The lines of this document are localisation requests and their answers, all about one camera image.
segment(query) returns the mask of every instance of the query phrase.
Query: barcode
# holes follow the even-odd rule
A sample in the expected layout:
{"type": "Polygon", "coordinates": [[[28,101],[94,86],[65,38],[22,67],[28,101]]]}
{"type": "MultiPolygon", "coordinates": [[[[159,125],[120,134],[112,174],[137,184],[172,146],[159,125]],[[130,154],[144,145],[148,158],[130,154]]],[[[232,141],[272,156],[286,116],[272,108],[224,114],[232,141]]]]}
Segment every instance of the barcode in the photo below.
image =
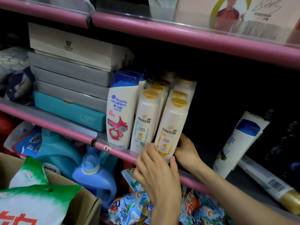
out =
{"type": "Polygon", "coordinates": [[[276,181],[275,179],[271,179],[268,184],[275,189],[276,191],[280,192],[281,190],[285,189],[285,186],[276,181]]]}

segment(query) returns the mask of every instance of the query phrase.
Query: right hand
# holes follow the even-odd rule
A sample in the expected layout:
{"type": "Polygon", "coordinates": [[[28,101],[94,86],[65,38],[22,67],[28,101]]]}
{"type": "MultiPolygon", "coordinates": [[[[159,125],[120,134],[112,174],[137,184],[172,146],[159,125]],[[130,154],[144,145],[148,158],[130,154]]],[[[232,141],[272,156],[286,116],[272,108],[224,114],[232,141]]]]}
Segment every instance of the right hand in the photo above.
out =
{"type": "Polygon", "coordinates": [[[180,147],[176,147],[174,153],[175,157],[181,166],[193,174],[203,162],[200,159],[193,142],[183,133],[180,135],[179,144],[180,147]]]}

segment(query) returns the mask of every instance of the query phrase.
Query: price tag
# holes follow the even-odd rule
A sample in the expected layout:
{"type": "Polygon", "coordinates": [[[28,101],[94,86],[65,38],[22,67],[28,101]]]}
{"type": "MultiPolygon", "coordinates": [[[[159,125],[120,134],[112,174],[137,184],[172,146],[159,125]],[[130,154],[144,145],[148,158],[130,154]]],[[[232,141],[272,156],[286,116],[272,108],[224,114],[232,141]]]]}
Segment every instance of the price tag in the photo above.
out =
{"type": "Polygon", "coordinates": [[[108,147],[108,146],[106,146],[106,145],[104,146],[104,150],[105,150],[105,151],[108,151],[108,152],[110,152],[110,151],[111,151],[111,149],[112,149],[111,147],[108,147]]]}

